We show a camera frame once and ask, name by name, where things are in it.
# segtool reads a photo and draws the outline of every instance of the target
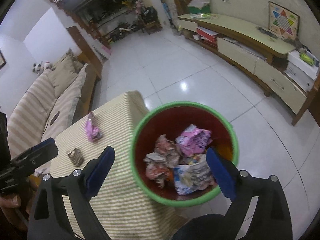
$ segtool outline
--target drawer handle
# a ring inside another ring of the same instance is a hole
[[[281,86],[279,83],[277,83],[277,82],[276,82],[276,80],[275,80],[274,78],[271,78],[271,81],[272,81],[274,84],[276,84],[278,87],[280,87],[280,88],[281,88],[281,90],[283,90],[283,91],[284,91],[284,87],[283,87],[283,86]]]

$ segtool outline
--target blue gripper pad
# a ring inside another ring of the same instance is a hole
[[[236,198],[236,180],[232,174],[235,174],[235,169],[238,171],[237,168],[232,162],[222,158],[214,148],[207,150],[206,159],[223,195],[234,201]]]
[[[85,197],[88,200],[90,200],[92,197],[95,197],[98,194],[114,161],[115,150],[111,146],[107,146],[100,154],[98,159],[91,160],[87,163],[87,170],[91,171],[88,177],[86,178]]]

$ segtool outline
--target human hand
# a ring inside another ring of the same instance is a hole
[[[30,188],[33,192],[32,192],[32,197],[28,201],[28,204],[26,206],[26,212],[28,214],[30,214],[31,212],[32,203],[35,197],[35,191],[38,189],[38,186],[34,181],[30,180],[29,183],[30,183]],[[17,194],[11,194],[11,195],[0,197],[0,207],[2,209],[3,214],[7,218],[7,220],[16,228],[22,231],[27,231],[28,229],[27,226],[23,223],[23,221],[15,211],[15,208],[19,208],[20,206],[21,206],[21,198]]]

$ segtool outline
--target green box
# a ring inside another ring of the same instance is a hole
[[[197,7],[193,7],[193,6],[188,6],[188,11],[189,13],[210,13],[211,10],[210,10],[210,4],[202,7],[202,9],[199,9]]]

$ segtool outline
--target chinese checkers board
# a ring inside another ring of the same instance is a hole
[[[288,9],[269,2],[269,30],[282,39],[295,40],[299,29],[299,16]]]

